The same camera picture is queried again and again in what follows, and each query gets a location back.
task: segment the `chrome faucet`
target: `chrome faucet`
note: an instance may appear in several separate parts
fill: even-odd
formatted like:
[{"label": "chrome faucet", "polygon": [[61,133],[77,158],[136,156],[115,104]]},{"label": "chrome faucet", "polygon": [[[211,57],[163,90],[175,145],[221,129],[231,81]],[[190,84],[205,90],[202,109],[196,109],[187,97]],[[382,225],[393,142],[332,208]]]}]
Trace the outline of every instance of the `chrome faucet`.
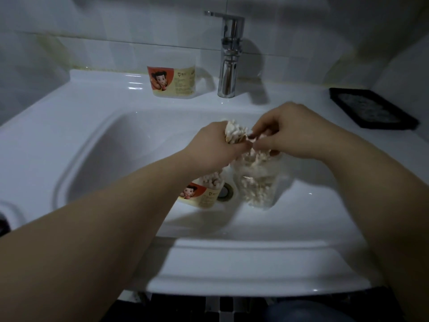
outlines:
[{"label": "chrome faucet", "polygon": [[236,92],[237,63],[242,53],[244,17],[204,11],[206,16],[222,18],[221,74],[217,95],[232,98]]}]

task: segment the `soap dish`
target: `soap dish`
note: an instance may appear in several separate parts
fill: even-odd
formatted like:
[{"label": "soap dish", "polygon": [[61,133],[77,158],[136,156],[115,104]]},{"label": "soap dish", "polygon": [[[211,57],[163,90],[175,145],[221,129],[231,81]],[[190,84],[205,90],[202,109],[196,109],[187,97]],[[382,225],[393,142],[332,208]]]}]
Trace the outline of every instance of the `soap dish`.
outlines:
[{"label": "soap dish", "polygon": [[360,127],[414,130],[419,121],[371,90],[330,88],[331,99]]}]

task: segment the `person's right hand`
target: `person's right hand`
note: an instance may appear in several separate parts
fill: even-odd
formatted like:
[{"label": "person's right hand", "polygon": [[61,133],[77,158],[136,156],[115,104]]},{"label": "person's right hand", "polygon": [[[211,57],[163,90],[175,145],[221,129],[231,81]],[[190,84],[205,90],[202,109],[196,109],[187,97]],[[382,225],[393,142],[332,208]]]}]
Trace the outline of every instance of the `person's right hand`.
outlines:
[{"label": "person's right hand", "polygon": [[336,146],[345,130],[302,104],[287,102],[262,115],[252,132],[251,137],[268,135],[255,141],[255,150],[277,150],[294,157],[322,159]]}]

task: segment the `yellow label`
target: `yellow label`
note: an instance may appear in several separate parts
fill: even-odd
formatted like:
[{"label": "yellow label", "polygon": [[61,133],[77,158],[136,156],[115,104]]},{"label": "yellow label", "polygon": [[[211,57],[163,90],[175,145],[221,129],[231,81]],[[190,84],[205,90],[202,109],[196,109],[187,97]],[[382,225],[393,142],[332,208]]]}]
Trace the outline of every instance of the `yellow label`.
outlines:
[{"label": "yellow label", "polygon": [[208,189],[205,186],[197,184],[198,179],[190,183],[180,193],[177,200],[180,202],[193,205],[199,208],[210,208],[214,205],[217,200],[217,196],[221,192],[219,190]]},{"label": "yellow label", "polygon": [[195,66],[185,69],[147,67],[154,94],[189,96],[195,92]]}]

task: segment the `blue jeans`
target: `blue jeans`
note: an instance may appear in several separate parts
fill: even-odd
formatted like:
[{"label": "blue jeans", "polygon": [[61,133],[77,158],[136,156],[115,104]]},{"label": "blue jeans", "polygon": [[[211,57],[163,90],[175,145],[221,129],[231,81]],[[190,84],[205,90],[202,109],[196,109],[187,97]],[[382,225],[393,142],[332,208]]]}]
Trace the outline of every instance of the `blue jeans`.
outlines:
[{"label": "blue jeans", "polygon": [[311,301],[284,301],[271,305],[264,322],[355,322],[346,314]]}]

